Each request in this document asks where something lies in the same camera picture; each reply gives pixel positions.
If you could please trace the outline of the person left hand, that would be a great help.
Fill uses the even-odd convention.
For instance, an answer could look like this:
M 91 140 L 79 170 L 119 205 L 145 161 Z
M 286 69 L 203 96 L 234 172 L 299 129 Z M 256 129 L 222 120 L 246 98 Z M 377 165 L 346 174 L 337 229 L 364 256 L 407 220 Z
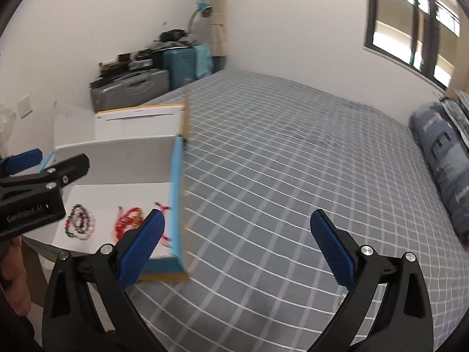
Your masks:
M 18 316 L 26 316 L 31 310 L 31 295 L 27 285 L 27 272 L 21 252 L 21 238 L 10 240 L 7 255 L 1 260 L 1 274 L 8 282 L 4 290 L 10 307 Z

